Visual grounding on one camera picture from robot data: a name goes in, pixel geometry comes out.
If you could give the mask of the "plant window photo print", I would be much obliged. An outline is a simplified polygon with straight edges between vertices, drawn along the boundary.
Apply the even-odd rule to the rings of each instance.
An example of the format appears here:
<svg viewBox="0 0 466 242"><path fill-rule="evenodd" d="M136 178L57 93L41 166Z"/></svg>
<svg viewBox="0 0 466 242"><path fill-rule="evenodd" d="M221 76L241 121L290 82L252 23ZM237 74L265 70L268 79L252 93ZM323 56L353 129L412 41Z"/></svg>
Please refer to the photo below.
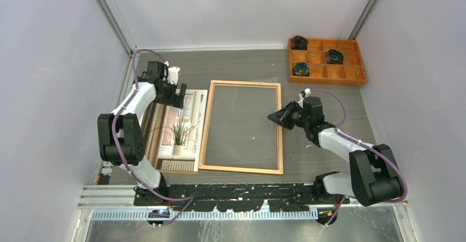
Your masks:
<svg viewBox="0 0 466 242"><path fill-rule="evenodd" d="M162 173L198 174L207 90L187 90L182 109L150 103L142 117L145 156Z"/></svg>

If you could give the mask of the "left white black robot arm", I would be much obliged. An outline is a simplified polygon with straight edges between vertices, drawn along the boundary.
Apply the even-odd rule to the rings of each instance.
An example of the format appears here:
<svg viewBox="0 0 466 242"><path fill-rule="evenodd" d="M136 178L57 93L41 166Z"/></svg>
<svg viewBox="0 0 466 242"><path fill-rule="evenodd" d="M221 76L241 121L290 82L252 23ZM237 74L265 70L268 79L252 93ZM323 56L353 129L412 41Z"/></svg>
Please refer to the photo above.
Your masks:
<svg viewBox="0 0 466 242"><path fill-rule="evenodd" d="M156 206L167 202L169 192L163 175L145 155L141 123L151 103L183 109L187 85L178 83L179 72L179 67L168 62L149 62L123 102L97 119L101 159L126 170L140 189L148 191L147 198Z"/></svg>

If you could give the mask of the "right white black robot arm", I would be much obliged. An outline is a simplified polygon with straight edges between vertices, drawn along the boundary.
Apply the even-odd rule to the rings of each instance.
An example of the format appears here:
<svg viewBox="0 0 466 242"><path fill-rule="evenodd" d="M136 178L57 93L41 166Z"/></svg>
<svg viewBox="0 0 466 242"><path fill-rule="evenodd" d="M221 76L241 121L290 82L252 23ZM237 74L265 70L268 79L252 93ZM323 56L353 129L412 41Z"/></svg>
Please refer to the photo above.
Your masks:
<svg viewBox="0 0 466 242"><path fill-rule="evenodd" d="M267 118L291 130L302 128L315 146L328 150L349 165L349 174L330 172L315 177L314 198L329 203L335 195L356 199L363 206L399 202L406 196L406 181L400 174L393 152L385 144L372 145L343 133L327 122L320 98L309 96L291 101Z"/></svg>

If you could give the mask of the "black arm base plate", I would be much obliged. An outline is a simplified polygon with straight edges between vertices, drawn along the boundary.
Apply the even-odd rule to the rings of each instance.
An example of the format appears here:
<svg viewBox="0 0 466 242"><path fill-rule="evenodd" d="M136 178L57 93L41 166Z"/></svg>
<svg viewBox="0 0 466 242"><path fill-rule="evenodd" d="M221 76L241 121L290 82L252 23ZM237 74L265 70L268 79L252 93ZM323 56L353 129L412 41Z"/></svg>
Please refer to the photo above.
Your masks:
<svg viewBox="0 0 466 242"><path fill-rule="evenodd" d="M135 186L135 206L167 206L180 211L189 202L188 212L257 212L268 206L270 212L304 212L310 205L334 208L342 195L318 194L311 184L173 184L162 190L165 200L147 189Z"/></svg>

